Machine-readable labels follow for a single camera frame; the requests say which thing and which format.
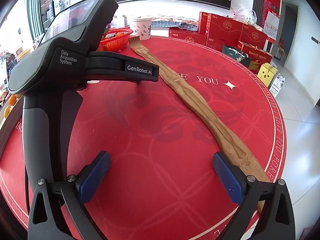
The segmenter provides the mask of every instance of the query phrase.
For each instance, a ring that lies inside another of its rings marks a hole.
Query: tile floor
[[[168,37],[168,30],[151,35]],[[283,63],[273,58],[285,82],[276,96],[287,133],[287,154],[282,178],[286,181],[296,227],[296,239],[320,217],[320,107],[314,106],[304,89]],[[248,239],[255,225],[242,237]]]

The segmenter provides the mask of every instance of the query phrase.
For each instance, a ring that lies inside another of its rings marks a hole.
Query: star symbol
[[[237,86],[235,86],[234,84],[231,84],[229,81],[228,83],[224,83],[226,86],[230,87],[231,89],[236,88]]]

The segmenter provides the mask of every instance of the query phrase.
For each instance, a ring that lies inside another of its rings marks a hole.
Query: cardboard box
[[[258,78],[268,87],[277,72],[278,70],[269,63],[264,63],[259,70]]]
[[[207,38],[207,45],[206,46],[211,49],[215,49],[219,52],[222,52],[224,45],[235,47],[236,43],[233,43],[230,41],[224,41],[224,40],[220,40],[220,39],[215,39],[215,38]]]
[[[285,63],[285,61],[287,60],[287,57],[288,57],[288,55],[285,54],[285,53],[283,53],[283,54],[281,55],[280,61],[283,62],[283,63]]]
[[[207,43],[207,36],[205,36],[204,34],[182,30],[176,27],[169,29],[169,37],[194,42],[203,46],[205,46]]]
[[[237,43],[240,40],[242,28],[241,22],[209,13],[205,35],[209,38]]]
[[[277,47],[277,51],[276,51],[275,58],[281,60],[282,54],[285,54],[285,53],[284,53],[284,50],[283,50],[281,47],[278,46],[278,47]]]
[[[257,30],[255,27],[244,24],[239,40],[254,47],[257,46],[259,49],[264,49],[269,37],[265,33]]]
[[[236,48],[244,53],[247,53],[248,56],[252,59],[248,68],[255,74],[259,72],[262,64],[270,63],[272,60],[272,55],[268,52],[253,47],[250,44],[244,43],[242,41],[238,42]]]
[[[273,82],[270,86],[270,92],[274,97],[276,97],[276,95],[279,93],[280,89],[282,88],[282,86],[284,84],[284,80],[285,80],[285,77],[283,75],[281,75],[280,73],[273,80]]]
[[[235,47],[224,45],[222,49],[222,53],[235,59],[236,61],[240,62],[242,65],[249,67],[251,58],[247,56],[247,54],[241,52]]]
[[[205,28],[207,27],[208,13],[199,13],[198,32],[205,34]]]

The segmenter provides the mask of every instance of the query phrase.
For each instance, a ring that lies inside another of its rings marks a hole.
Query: blue gripper pad
[[[241,205],[244,200],[242,186],[218,153],[213,155],[212,165],[231,201]]]
[[[100,182],[111,165],[110,154],[101,151],[91,164],[87,166],[83,175],[79,177],[79,201],[81,204],[89,202],[96,192]]]

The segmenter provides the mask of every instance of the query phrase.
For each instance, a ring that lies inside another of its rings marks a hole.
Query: calendar
[[[270,38],[276,40],[278,29],[267,22],[265,22],[263,29]]]
[[[277,32],[278,32],[279,18],[275,16],[273,13],[268,12],[267,19],[264,24],[264,31],[266,34],[276,40]]]

